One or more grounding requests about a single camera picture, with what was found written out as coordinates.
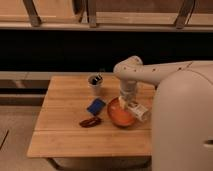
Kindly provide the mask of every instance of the floor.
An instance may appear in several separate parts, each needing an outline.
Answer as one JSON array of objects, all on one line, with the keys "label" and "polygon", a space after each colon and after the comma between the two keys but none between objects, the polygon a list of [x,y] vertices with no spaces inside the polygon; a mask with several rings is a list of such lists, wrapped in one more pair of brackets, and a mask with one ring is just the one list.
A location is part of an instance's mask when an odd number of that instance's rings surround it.
[{"label": "floor", "polygon": [[[0,170],[4,171],[54,171],[46,160],[26,157],[40,106],[6,105],[0,103],[0,144],[7,130],[9,133],[0,149]],[[72,158],[56,159],[74,171],[139,171],[146,158]]]}]

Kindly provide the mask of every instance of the cup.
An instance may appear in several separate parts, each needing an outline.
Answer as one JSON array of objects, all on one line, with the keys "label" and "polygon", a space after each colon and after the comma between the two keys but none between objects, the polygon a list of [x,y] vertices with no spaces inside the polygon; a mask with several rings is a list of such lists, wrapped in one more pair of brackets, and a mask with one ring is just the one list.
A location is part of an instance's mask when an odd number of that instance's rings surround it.
[{"label": "cup", "polygon": [[100,74],[91,75],[88,78],[89,87],[91,88],[92,94],[94,96],[100,96],[102,82],[103,78]]}]

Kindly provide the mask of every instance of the black cable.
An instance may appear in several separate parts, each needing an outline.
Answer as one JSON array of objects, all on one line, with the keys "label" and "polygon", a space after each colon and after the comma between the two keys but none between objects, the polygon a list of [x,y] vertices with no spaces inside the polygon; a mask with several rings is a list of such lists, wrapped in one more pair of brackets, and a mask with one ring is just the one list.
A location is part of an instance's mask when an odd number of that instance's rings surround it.
[{"label": "black cable", "polygon": [[188,20],[187,20],[186,24],[189,23],[189,20],[191,19],[192,14],[194,13],[195,6],[196,6],[196,2],[197,2],[197,0],[194,0],[194,1],[193,1],[193,6],[192,6],[192,9],[191,9],[191,11],[190,11],[190,14],[189,14],[189,17],[188,17]]}]

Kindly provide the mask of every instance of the table leg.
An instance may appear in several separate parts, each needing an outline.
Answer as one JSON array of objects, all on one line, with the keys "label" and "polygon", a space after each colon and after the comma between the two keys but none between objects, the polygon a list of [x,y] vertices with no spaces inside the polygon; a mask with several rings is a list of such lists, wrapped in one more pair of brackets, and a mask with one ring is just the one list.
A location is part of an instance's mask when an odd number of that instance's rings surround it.
[{"label": "table leg", "polygon": [[56,169],[56,170],[63,170],[62,167],[58,163],[56,163],[56,161],[53,158],[45,158],[45,159],[48,161],[48,163],[50,163],[50,165],[54,169]]}]

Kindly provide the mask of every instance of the red object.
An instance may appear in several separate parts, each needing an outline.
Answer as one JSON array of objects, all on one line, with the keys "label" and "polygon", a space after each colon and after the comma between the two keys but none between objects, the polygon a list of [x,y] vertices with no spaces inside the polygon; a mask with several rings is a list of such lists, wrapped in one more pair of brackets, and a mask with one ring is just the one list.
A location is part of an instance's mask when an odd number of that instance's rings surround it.
[{"label": "red object", "polygon": [[121,127],[131,126],[135,122],[135,117],[120,107],[118,98],[113,99],[107,106],[107,113],[111,121]]}]

